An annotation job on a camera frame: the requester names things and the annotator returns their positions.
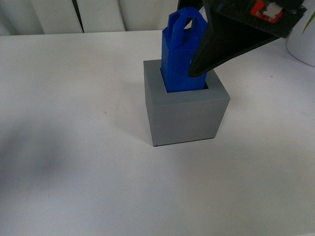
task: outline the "white table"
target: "white table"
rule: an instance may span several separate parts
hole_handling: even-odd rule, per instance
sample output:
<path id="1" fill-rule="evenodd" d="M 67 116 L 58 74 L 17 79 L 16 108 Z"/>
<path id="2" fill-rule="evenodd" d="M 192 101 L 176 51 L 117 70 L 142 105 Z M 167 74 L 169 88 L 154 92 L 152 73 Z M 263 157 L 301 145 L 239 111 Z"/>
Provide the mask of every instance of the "white table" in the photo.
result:
<path id="1" fill-rule="evenodd" d="M 315 235 L 315 68 L 283 39 L 216 69 L 213 140 L 153 147 L 161 31 L 0 37 L 1 236 Z"/>

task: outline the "gray box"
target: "gray box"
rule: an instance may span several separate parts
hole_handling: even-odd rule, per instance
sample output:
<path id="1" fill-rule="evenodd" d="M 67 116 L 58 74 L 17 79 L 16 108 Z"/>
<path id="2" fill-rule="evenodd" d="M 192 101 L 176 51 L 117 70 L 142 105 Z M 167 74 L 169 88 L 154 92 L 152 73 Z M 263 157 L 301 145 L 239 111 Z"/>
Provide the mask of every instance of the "gray box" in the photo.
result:
<path id="1" fill-rule="evenodd" d="M 167 93 L 161 60 L 143 65 L 153 146 L 214 138 L 230 101 L 216 73 L 208 72 L 205 89 Z"/>

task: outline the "blue plastic block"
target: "blue plastic block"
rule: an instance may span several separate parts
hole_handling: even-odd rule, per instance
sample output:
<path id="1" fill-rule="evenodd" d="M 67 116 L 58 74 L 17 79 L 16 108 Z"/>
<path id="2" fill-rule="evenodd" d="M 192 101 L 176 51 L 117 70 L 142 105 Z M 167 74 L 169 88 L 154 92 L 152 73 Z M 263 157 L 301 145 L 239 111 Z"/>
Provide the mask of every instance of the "blue plastic block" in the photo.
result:
<path id="1" fill-rule="evenodd" d="M 190 19 L 191 28 L 184 29 Z M 205 88 L 206 73 L 197 78 L 187 74 L 206 26 L 206 21 L 194 7 L 184 7 L 169 16 L 168 26 L 162 32 L 161 64 L 167 92 Z"/>

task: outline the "white pot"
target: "white pot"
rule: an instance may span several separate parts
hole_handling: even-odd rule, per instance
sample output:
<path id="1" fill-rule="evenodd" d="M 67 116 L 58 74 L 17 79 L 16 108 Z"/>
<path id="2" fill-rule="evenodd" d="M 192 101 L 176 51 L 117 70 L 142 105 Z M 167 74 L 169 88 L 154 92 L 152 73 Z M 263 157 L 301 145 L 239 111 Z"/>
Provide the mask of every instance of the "white pot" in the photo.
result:
<path id="1" fill-rule="evenodd" d="M 305 0 L 303 5 L 307 8 L 307 11 L 293 28 L 286 47 L 300 61 L 315 66 L 315 19 L 305 29 L 307 22 L 315 11 L 315 0 Z"/>

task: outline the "gray cube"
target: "gray cube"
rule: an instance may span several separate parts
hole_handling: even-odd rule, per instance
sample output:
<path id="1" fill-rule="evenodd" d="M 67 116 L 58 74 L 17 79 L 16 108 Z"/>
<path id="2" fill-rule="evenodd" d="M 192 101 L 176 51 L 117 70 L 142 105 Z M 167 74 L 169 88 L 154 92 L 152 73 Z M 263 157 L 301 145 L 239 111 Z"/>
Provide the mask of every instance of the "gray cube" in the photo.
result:
<path id="1" fill-rule="evenodd" d="M 216 73 L 208 72 L 205 89 L 167 93 L 161 60 L 143 64 L 153 146 L 214 138 L 230 101 Z"/>

